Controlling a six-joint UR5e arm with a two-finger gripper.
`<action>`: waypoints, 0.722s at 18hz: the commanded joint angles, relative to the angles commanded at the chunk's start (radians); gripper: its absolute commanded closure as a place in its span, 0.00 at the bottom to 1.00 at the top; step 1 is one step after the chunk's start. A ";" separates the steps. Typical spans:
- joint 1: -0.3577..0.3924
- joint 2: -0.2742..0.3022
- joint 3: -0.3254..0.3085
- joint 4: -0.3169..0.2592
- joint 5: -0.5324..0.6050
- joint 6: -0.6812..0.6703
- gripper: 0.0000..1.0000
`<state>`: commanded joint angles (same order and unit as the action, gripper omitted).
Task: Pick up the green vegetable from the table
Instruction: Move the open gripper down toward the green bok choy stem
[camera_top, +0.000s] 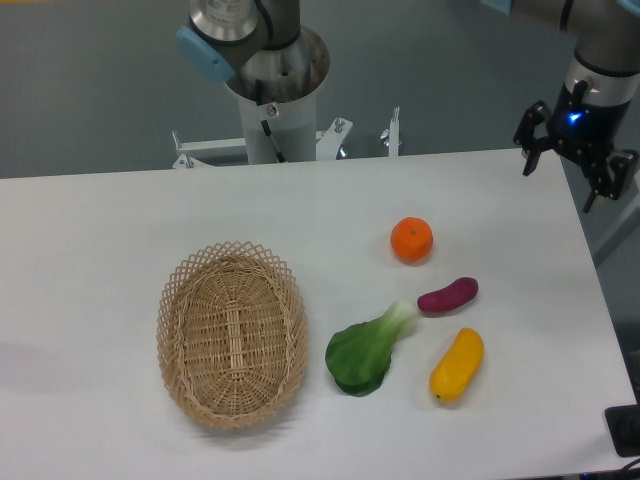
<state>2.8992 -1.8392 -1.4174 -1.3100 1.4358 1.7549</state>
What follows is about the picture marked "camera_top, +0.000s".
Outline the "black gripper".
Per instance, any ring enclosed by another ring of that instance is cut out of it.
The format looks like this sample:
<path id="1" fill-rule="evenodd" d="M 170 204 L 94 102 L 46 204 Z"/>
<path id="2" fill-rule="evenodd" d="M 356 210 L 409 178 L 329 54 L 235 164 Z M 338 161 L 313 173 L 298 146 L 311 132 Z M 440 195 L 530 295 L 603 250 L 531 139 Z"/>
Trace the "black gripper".
<path id="1" fill-rule="evenodd" d="M 571 88 L 561 89 L 551 111 L 543 101 L 537 101 L 522 115 L 513 136 L 525 159 L 523 175 L 531 175 L 540 156 L 551 148 L 575 163 L 583 165 L 590 193 L 583 212 L 588 213 L 596 199 L 618 200 L 631 183 L 639 161 L 636 150 L 613 150 L 614 137 L 629 108 L 630 100 L 611 104 L 590 98 L 591 81 L 581 79 Z M 547 135 L 536 136 L 536 129 L 546 125 Z"/>

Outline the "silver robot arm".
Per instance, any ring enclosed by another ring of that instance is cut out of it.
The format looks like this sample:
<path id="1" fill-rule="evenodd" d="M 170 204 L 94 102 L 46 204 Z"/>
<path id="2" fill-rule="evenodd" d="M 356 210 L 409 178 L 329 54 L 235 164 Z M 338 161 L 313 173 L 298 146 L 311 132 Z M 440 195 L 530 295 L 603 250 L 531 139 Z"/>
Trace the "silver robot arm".
<path id="1" fill-rule="evenodd" d="M 506 15 L 535 20 L 577 43 L 555 107 L 538 101 L 523 114 L 513 141 L 523 173 L 554 151 L 577 165 L 590 186 L 583 210 L 597 198 L 617 200 L 639 160 L 614 138 L 639 88 L 639 4 L 636 1 L 491 1 Z"/>

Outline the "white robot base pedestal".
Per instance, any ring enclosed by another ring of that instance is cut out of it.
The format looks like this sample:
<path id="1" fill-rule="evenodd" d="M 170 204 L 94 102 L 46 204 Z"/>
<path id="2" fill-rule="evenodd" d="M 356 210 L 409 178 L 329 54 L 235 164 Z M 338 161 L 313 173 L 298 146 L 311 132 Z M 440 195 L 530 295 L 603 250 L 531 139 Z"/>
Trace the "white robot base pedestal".
<path id="1" fill-rule="evenodd" d="M 192 1 L 177 46 L 202 78 L 238 102 L 251 164 L 316 159 L 316 96 L 329 71 L 324 41 L 297 1 Z"/>

